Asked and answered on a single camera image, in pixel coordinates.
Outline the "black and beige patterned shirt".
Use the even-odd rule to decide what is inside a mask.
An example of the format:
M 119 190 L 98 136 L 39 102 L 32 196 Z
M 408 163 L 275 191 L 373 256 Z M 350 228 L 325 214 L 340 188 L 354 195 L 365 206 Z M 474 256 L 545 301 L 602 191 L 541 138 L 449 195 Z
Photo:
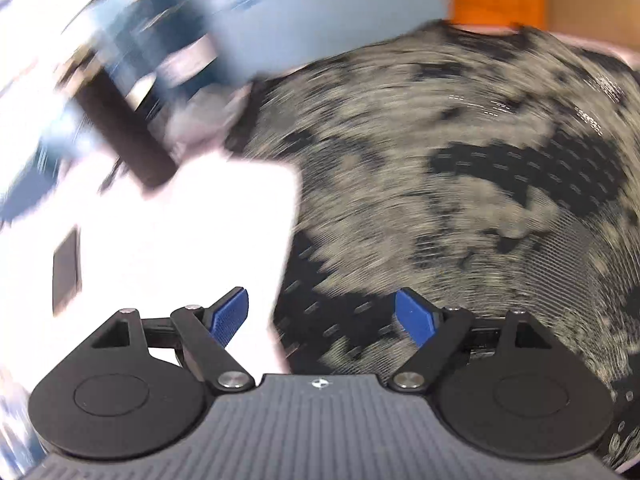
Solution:
M 521 308 L 610 389 L 639 455 L 639 73 L 541 30 L 445 22 L 256 79 L 226 147 L 302 176 L 272 322 L 297 374 L 388 377 L 409 287 Z

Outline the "small black rectangular object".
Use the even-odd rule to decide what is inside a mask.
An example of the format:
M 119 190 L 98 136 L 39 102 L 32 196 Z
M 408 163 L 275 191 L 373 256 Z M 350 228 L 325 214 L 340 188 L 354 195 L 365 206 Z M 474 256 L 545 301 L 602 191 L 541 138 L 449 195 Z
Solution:
M 52 259 L 52 313 L 60 315 L 81 291 L 80 231 L 68 232 Z

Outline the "black thermos bottle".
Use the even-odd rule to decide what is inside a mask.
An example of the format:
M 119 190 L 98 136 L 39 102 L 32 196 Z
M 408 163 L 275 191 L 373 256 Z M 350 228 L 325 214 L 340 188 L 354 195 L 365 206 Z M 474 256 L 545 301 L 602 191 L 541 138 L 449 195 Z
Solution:
M 176 162 L 120 93 L 92 47 L 72 54 L 56 88 L 79 106 L 144 188 L 160 188 L 175 175 Z

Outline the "light blue partition board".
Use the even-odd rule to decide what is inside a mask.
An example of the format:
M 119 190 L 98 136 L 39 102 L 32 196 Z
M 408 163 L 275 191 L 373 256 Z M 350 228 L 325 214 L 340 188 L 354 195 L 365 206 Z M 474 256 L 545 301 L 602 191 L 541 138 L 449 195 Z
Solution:
M 92 0 L 114 70 L 168 92 L 240 86 L 446 18 L 449 0 Z

